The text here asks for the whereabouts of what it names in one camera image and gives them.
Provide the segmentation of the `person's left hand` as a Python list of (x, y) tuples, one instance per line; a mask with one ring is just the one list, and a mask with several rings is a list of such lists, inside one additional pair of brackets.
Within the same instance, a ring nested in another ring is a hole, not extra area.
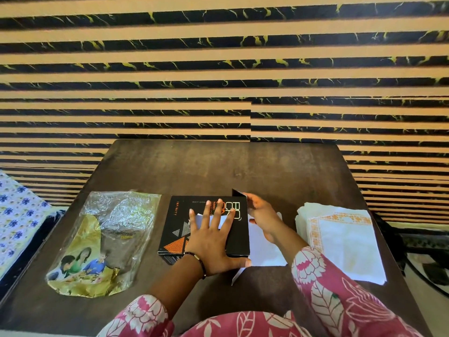
[(228, 258), (231, 257), (226, 254), (225, 247), (235, 216), (235, 209), (231, 209), (221, 228), (216, 231), (212, 230), (210, 229), (211, 206), (211, 201), (206, 201), (201, 225), (198, 227), (194, 237), (189, 238), (185, 249), (186, 254), (194, 254), (202, 261), (206, 276), (230, 270), (228, 268)]

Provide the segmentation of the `person's right hand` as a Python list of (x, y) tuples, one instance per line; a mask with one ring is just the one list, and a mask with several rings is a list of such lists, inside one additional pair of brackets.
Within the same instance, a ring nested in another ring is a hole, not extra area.
[(272, 208), (270, 203), (268, 203), (268, 213), (267, 214), (268, 214), (268, 217), (267, 217), (266, 223), (264, 225), (257, 225), (257, 226), (259, 226), (262, 229), (267, 241), (269, 241), (270, 243), (274, 243), (271, 233), (274, 232), (274, 230), (277, 226), (280, 226), (281, 224), (283, 224), (283, 221), (277, 215), (277, 213)]

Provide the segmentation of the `black cardboard box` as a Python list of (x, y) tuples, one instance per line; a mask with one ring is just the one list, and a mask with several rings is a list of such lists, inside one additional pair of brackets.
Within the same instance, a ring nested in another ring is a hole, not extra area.
[(203, 211), (207, 201), (210, 201), (210, 222), (221, 198), (223, 206), (218, 225), (220, 230), (231, 210), (235, 211), (234, 219), (226, 240), (225, 251), (232, 258), (250, 257), (250, 238), (246, 196), (232, 189), (230, 196), (177, 196), (170, 199), (165, 224), (158, 248), (158, 255), (170, 266), (181, 259), (189, 242), (191, 229), (189, 210), (195, 213), (196, 226), (201, 227)]

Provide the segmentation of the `person's left forearm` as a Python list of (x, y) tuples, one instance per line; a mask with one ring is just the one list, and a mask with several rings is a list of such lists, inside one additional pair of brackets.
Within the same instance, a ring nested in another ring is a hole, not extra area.
[(204, 277), (203, 268), (193, 255), (184, 255), (149, 287), (147, 294), (157, 298), (173, 319), (195, 285)]

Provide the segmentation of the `person's right forearm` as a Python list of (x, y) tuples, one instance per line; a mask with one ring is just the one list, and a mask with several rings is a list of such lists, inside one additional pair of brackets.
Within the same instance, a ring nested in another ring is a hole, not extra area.
[(305, 240), (285, 224), (277, 226), (271, 235), (274, 244), (280, 249), (289, 266), (292, 266), (298, 252), (309, 246)]

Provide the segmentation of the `white paper sheet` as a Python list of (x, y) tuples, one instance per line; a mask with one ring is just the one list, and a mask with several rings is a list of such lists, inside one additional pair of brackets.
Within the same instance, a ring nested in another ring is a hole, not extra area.
[(249, 244), (252, 266), (286, 266), (287, 262), (284, 259), (278, 247), (270, 243), (262, 229), (254, 223), (248, 222), (249, 229)]

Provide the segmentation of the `gold foil bag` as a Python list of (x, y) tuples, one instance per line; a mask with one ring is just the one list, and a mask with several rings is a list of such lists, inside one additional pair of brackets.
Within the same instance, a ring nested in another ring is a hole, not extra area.
[(45, 279), (65, 296), (130, 288), (154, 228), (160, 194), (91, 192)]

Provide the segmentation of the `pink floral garment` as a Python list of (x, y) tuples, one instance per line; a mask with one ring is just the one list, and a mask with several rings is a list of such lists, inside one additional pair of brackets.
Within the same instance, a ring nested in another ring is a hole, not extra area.
[[(329, 337), (423, 337), (317, 249), (305, 247), (291, 272)], [(97, 337), (171, 337), (174, 323), (152, 295), (137, 297)], [(207, 318), (180, 337), (311, 337), (295, 321), (270, 312), (241, 311)]]

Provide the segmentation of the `stack of white bordered napkins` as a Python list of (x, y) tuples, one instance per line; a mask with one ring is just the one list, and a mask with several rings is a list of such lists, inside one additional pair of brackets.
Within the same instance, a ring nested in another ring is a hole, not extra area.
[(383, 285), (387, 278), (367, 210), (305, 203), (297, 210), (297, 233), (355, 281)]

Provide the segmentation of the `black metal stand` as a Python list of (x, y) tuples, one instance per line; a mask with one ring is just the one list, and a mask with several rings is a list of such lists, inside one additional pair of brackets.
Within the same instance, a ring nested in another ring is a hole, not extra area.
[(449, 299), (449, 231), (398, 228), (370, 212), (398, 267), (406, 266), (430, 288)]

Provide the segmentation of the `blue floral bed sheet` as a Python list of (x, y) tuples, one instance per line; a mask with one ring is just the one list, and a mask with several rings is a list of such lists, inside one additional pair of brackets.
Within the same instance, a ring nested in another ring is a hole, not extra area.
[(0, 281), (46, 219), (58, 222), (67, 206), (53, 206), (0, 170)]

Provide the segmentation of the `dark bed frame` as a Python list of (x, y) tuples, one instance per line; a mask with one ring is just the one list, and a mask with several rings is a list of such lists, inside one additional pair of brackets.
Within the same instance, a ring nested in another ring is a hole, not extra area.
[(25, 247), (17, 255), (8, 270), (0, 277), (0, 306), (17, 285), (28, 266), (30, 266), (32, 259), (68, 209), (68, 206), (54, 207), (46, 219), (35, 226), (36, 232), (31, 234)]

